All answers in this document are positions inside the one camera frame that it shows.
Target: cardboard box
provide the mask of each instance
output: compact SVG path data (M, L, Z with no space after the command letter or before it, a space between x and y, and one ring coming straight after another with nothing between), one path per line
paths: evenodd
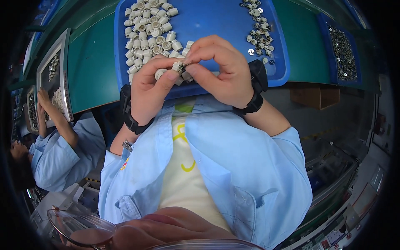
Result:
M340 90L329 84L296 82L291 84L290 100L323 110L340 102Z

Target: forearm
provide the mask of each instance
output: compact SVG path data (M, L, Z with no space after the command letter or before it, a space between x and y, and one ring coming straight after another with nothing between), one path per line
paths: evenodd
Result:
M68 142L68 144L72 148L74 148L78 143L78 135L71 128L64 115L51 103L47 104L44 107L44 110L46 110L50 118L53 120L60 135Z
M139 135L136 135L135 132L130 131L124 123L111 143L110 152L113 154L122 155L122 150L124 149L122 143L125 140L130 143L135 143L138 138Z
M274 106L263 98L261 108L255 113L244 116L246 122L255 128L266 132L269 136L275 136L290 128L289 121Z
M44 114L38 114L38 120L39 120L39 135L43 138L46 138L47 126L46 126L46 119L44 117Z

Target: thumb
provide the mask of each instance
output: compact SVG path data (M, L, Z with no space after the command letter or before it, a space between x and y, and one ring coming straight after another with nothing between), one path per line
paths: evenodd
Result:
M188 65L186 71L208 92L213 93L220 88L221 80L200 64Z
M154 85L154 92L159 98L164 99L174 86L176 80L179 77L179 73L175 70L168 70L165 72L160 79Z

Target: factory workstation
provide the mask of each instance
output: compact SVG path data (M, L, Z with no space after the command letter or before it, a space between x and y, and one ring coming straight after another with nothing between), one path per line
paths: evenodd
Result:
M352 0L34 14L9 65L7 162L55 249L337 250L368 221L394 114Z

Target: person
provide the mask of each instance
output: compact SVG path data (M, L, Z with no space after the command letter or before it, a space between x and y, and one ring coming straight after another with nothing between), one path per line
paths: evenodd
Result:
M218 76L198 64L210 59ZM154 74L177 60L155 56L134 75L131 116L139 126L154 121L139 135L124 124L106 151L99 214L117 224L113 245L239 239L273 249L312 201L296 129L265 99L256 112L235 113L254 95L250 70L215 35L197 40L184 59L210 95L164 102L179 73L168 70L158 81Z
M44 89L37 96L39 136L29 150L22 143L13 142L10 159L23 165L21 169L25 172L30 171L38 187L51 192L63 191L96 167L106 144L91 112L82 114L72 128ZM49 135L45 111L56 126Z

